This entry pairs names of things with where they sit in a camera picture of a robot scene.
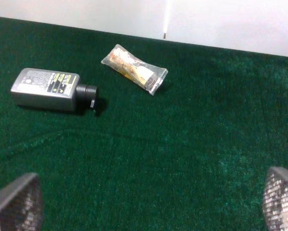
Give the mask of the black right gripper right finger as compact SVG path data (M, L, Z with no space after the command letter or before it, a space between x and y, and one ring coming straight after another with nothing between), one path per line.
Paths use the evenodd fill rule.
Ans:
M288 231L288 170L270 167L266 176L262 212L268 230Z

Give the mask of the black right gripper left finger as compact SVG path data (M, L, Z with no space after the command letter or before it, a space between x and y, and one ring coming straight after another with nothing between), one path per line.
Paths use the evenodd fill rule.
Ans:
M26 173L0 190L0 231L40 231L43 221L41 183Z

